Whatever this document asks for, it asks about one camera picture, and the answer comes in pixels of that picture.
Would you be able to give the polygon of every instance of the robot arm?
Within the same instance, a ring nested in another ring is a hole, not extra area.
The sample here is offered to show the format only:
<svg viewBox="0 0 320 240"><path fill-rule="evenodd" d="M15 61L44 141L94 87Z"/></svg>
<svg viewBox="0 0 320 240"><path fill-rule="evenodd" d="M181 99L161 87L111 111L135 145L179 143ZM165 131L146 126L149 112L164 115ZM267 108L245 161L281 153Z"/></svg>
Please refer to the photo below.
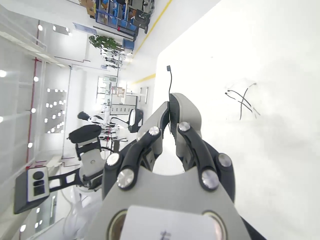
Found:
<svg viewBox="0 0 320 240"><path fill-rule="evenodd" d="M175 176L152 172L156 159L162 153L163 132L169 121L175 137L176 155L185 169L183 174ZM195 239L264 239L234 207L235 177L230 157L203 141L200 113L182 94L171 94L170 101L164 102L141 126L137 139L119 153L112 153L102 164L95 165L96 160L99 162L100 143L93 135L94 129L85 129L86 134L80 129L69 137L76 144L77 155L86 167L75 170L78 172L73 182L93 186L98 180L95 188L101 186L103 198L84 239L153 239L150 238L150 228L157 225L152 229L154 239L167 240L170 239L166 235L168 230L173 232L187 221L193 221L193 224L184 225L182 231L188 235L192 234L190 230L203 233ZM31 170L27 171L27 181L16 181L16 191L23 184L27 188L24 208L17 208L19 211L36 207L42 200L29 197L34 192L29 192L29 188L33 188L29 179L37 169ZM44 197L49 196L50 190L45 189ZM21 206L15 198L15 211L16 205Z"/></svg>

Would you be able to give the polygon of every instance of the white floor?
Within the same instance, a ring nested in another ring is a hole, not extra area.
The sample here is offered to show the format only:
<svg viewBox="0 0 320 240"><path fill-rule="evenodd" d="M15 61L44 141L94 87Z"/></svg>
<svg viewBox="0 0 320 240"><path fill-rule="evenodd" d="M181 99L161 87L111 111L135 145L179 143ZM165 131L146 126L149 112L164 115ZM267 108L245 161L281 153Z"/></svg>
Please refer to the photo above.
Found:
<svg viewBox="0 0 320 240"><path fill-rule="evenodd" d="M188 22L187 13L167 12L194 9L172 7L173 1L128 67L141 79L157 60L155 82L133 85L154 87L155 111L168 99L171 66L171 91L198 107L203 139L233 159L236 208L267 239L320 239L319 1L222 0L215 7L210 1L199 5L202 12L213 8L192 27L174 25L186 30L178 39L173 32L173 43L161 42L171 20ZM148 55L157 45L161 53ZM240 103L225 92L243 95L250 83L256 85L246 99L261 115L243 107L240 121ZM171 175L182 167L167 131L154 169Z"/></svg>

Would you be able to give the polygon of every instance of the ceiling light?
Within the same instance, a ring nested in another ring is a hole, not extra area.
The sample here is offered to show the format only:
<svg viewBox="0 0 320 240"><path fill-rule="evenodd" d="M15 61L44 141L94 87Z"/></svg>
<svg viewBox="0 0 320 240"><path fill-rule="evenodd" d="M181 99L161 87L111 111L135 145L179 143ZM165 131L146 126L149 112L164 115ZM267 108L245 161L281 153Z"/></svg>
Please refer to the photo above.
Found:
<svg viewBox="0 0 320 240"><path fill-rule="evenodd" d="M21 227L20 227L20 232L23 232L25 229L26 229L26 225L24 224L24 225L22 225Z"/></svg>
<svg viewBox="0 0 320 240"><path fill-rule="evenodd" d="M4 77L6 77L6 76L7 76L7 72L4 71L4 70L2 70L2 69L0 69L0 77L1 77L1 78L4 78Z"/></svg>

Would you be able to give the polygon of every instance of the humanoid robot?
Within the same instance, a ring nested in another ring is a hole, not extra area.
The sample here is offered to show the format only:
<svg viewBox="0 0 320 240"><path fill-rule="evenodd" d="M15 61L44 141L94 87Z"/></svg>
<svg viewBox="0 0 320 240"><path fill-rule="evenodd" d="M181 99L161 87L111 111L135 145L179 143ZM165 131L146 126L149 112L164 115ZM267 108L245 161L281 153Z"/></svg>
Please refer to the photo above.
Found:
<svg viewBox="0 0 320 240"><path fill-rule="evenodd" d="M175 176L152 172L169 123L185 170ZM52 191L77 185L101 193L102 201L77 238L265 239L236 211L232 161L202 139L199 110L184 95L170 94L169 101L140 127L137 138L105 161L100 156L100 131L99 125L85 125L70 133L83 163L79 169L48 177L46 168L40 167L17 177L14 213L37 207ZM73 174L74 180L67 182ZM55 179L60 186L49 188ZM58 238L47 230L37 239Z"/></svg>

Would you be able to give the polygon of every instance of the green plant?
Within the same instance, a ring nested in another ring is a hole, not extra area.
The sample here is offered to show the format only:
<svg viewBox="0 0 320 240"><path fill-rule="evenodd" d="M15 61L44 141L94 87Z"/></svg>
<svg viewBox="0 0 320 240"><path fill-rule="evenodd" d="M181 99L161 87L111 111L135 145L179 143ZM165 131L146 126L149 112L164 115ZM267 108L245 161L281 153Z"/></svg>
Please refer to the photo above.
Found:
<svg viewBox="0 0 320 240"><path fill-rule="evenodd" d="M119 50L121 45L118 44L113 38L101 35L92 35L89 37L91 45L95 48L107 48Z"/></svg>

